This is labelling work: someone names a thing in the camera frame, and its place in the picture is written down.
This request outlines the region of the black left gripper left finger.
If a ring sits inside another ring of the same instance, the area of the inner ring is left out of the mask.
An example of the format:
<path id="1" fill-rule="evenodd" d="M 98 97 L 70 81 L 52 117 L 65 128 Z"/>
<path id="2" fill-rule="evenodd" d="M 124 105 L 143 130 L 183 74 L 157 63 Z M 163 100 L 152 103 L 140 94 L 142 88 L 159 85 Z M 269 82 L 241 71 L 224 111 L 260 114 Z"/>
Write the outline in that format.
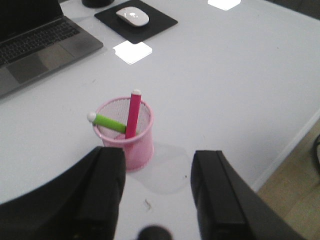
<path id="1" fill-rule="evenodd" d="M 112 240 L 126 180 L 121 148 L 96 147 L 48 183 L 0 206 L 3 240 Z"/>

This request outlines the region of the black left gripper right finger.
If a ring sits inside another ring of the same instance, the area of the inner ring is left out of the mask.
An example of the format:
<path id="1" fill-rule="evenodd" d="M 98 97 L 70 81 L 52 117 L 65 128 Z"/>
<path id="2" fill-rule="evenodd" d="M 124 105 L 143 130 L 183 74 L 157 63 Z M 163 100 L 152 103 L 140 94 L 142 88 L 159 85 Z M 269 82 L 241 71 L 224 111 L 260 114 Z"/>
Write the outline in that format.
<path id="1" fill-rule="evenodd" d="M 202 240 L 301 240 L 220 150 L 197 150 L 190 184 Z"/>

